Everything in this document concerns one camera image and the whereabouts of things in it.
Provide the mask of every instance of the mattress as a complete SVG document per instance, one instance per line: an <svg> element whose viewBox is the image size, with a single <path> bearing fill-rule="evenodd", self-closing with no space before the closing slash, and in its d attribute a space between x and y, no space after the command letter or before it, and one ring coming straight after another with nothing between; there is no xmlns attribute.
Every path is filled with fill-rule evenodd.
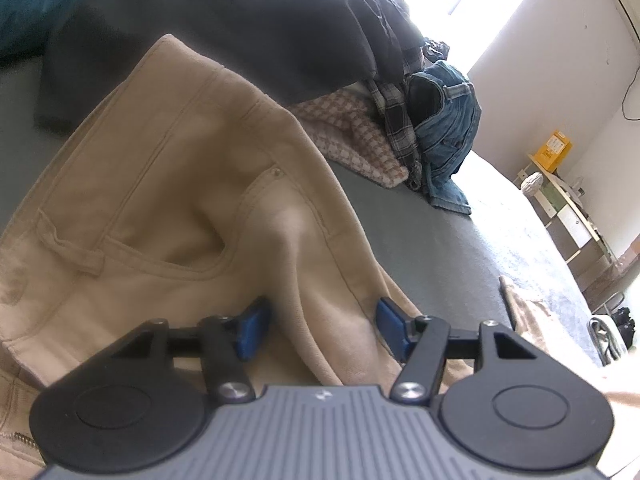
<svg viewBox="0 0 640 480"><path fill-rule="evenodd" d="M66 137L33 123L41 60L0 69L0 229ZM435 209L404 186L383 189L331 164L378 261L425 314L456 328L509 323L498 277L542 293L594 362L589 311L571 272L527 199L471 153L454 180L472 215Z"/></svg>

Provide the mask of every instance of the blue gripper pad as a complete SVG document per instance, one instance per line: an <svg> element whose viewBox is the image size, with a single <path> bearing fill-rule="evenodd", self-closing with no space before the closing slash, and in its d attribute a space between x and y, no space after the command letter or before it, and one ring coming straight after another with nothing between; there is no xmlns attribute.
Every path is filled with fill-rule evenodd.
<svg viewBox="0 0 640 480"><path fill-rule="evenodd" d="M271 306L266 298L258 298L238 317L235 350L242 362L250 361L258 351L269 329Z"/></svg>
<svg viewBox="0 0 640 480"><path fill-rule="evenodd" d="M376 306L376 326L396 360L404 363L415 343L409 338L411 318L391 298L380 298Z"/></svg>

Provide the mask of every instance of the cable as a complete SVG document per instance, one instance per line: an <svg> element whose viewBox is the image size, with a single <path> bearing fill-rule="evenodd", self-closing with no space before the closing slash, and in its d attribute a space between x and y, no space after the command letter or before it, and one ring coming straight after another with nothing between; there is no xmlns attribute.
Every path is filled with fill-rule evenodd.
<svg viewBox="0 0 640 480"><path fill-rule="evenodd" d="M634 83L636 82L636 78L638 77L638 72L640 72L640 66L638 66L638 70L636 70L636 75L634 76L634 79L631 83L629 83L629 86L626 88L626 92L625 92L625 96L622 98L622 116L627 120L627 121L640 121L640 117L636 118L636 119L629 119L626 114L625 114L625 101L626 101L626 96L629 95L629 90L631 90L631 87L634 85Z"/></svg>

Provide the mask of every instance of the plaid shirt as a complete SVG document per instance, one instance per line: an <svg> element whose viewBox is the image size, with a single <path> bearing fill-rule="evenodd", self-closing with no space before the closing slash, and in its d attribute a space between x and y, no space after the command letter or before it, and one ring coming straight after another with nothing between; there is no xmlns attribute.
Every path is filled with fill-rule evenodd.
<svg viewBox="0 0 640 480"><path fill-rule="evenodd" d="M420 72L424 57L420 48L405 50L404 73ZM385 134L400 164L409 171L407 186L417 191L422 187L422 162L414 126L406 110L404 88L393 83L369 79L366 81L378 112L385 120Z"/></svg>

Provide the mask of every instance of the blue jeans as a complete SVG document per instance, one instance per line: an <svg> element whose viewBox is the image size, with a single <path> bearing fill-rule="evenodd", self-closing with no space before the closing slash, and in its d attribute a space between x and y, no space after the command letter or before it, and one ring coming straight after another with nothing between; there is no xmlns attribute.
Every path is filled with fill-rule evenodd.
<svg viewBox="0 0 640 480"><path fill-rule="evenodd" d="M451 180L471 151L481 109L474 86L446 61L407 76L407 111L422 158L428 202L471 214L463 191Z"/></svg>

